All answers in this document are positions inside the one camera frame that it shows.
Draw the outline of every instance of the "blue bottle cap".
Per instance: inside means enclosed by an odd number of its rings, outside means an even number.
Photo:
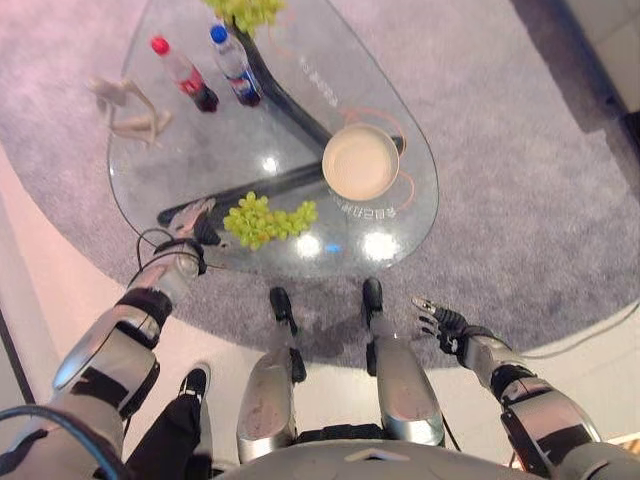
[[[211,40],[213,43],[223,43],[229,34],[227,33],[227,29],[224,28],[224,25],[214,25],[211,27],[211,31],[209,32],[211,35]]]

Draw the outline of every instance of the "black shoe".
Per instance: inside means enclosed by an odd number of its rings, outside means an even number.
[[[211,370],[208,365],[199,363],[193,366],[180,384],[179,395],[195,395],[200,403],[209,391]]]

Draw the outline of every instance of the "gray carpet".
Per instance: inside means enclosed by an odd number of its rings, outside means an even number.
[[[106,133],[84,82],[118,75],[143,3],[0,4],[0,140],[47,217],[122,283],[135,270],[135,235],[111,197]],[[438,167],[434,228],[379,275],[401,331],[416,332],[414,293],[455,305],[517,348],[579,331],[638,297],[638,161],[553,2],[334,3],[405,99]],[[214,272],[177,314],[264,348],[268,288],[284,283],[305,357],[361,366],[361,281]],[[414,345],[425,365],[450,364],[434,343]]]

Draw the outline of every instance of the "white bowl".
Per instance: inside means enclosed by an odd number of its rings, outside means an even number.
[[[338,195],[359,202],[386,192],[399,169],[398,149],[391,137],[366,123],[340,130],[322,156],[322,173],[329,186]]]

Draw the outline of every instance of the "glass table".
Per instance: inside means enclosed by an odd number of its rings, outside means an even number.
[[[239,35],[265,92],[258,106],[245,107],[216,66],[208,35],[213,11],[199,0],[177,5],[149,2],[123,69],[158,110],[173,114],[154,145],[110,138],[111,186],[131,226],[141,232],[166,224],[177,207],[213,197],[222,243],[205,247],[211,266],[304,277],[367,274],[413,252],[436,217],[433,157],[407,107],[335,8],[325,0],[287,0],[274,26],[259,27],[253,39]],[[216,113],[201,113],[171,84],[149,46],[158,33],[201,71],[220,99]],[[116,116],[138,111],[128,106]],[[391,188],[367,202],[340,197],[322,177],[326,141],[355,122],[385,130],[401,153]],[[298,237],[252,252],[222,229],[222,217],[249,190],[268,194],[272,209],[292,211],[313,200],[318,220]]]

